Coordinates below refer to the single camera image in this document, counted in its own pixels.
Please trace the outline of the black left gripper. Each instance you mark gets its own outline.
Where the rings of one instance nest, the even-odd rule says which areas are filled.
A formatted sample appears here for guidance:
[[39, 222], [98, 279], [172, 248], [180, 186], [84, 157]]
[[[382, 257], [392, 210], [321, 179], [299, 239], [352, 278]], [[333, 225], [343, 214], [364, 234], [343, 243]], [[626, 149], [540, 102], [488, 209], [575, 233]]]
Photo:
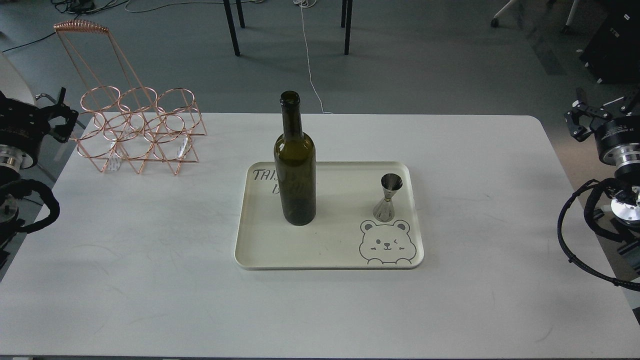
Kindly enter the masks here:
[[[38, 108], [13, 98], [0, 94], [0, 143], [14, 147], [29, 156], [41, 153], [42, 141], [45, 135], [50, 136], [60, 144], [66, 144], [77, 125], [79, 113], [71, 109], [66, 103], [66, 87], [61, 87], [57, 98], [40, 93], [35, 101], [46, 98], [52, 105]], [[64, 124], [51, 128], [50, 120], [62, 117]]]

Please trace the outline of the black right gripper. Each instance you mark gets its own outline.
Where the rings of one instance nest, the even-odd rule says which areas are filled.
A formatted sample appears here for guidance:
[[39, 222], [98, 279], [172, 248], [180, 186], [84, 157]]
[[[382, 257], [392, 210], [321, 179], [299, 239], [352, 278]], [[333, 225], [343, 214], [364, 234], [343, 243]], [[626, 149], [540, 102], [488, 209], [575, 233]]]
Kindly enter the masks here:
[[[564, 114], [570, 136], [584, 142], [594, 134], [599, 161], [602, 163], [638, 163], [640, 161], [640, 116], [633, 112], [639, 103], [640, 89], [600, 106], [587, 103], [586, 92], [576, 89], [576, 102]], [[594, 118], [581, 125], [582, 116]]]

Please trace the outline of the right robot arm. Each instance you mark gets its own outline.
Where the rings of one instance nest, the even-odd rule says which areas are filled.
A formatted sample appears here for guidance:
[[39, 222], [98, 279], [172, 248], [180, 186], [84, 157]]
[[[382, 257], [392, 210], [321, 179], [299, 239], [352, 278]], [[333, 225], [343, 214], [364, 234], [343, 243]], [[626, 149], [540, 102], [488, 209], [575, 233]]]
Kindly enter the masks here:
[[567, 260], [579, 269], [617, 287], [637, 292], [639, 284], [604, 275], [578, 258], [563, 238], [563, 221], [574, 201], [583, 193], [589, 196], [583, 206], [583, 219], [595, 235], [621, 244], [617, 252], [639, 271], [639, 185], [640, 128], [639, 89], [599, 106], [588, 104], [586, 92], [576, 89], [576, 101], [565, 112], [570, 136], [583, 142], [594, 136], [599, 161], [613, 166], [614, 175], [583, 183], [567, 199], [558, 215], [558, 244]]

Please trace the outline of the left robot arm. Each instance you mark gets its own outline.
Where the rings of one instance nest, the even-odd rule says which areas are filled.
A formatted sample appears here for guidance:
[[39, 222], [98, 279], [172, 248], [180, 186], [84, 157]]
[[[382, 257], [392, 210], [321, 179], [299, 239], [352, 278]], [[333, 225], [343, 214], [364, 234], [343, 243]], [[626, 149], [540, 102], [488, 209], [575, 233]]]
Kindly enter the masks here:
[[[48, 98], [51, 105], [35, 104], [0, 94], [0, 237], [1, 264], [9, 259], [7, 244], [18, 234], [31, 234], [53, 224], [60, 216], [61, 207], [52, 189], [45, 183], [21, 177], [22, 170], [38, 164], [42, 142], [50, 136], [60, 144], [66, 144], [77, 125], [79, 112], [66, 103], [66, 88], [62, 87], [57, 98], [42, 93], [36, 96]], [[20, 218], [19, 201], [36, 193], [48, 215], [44, 219], [27, 224]]]

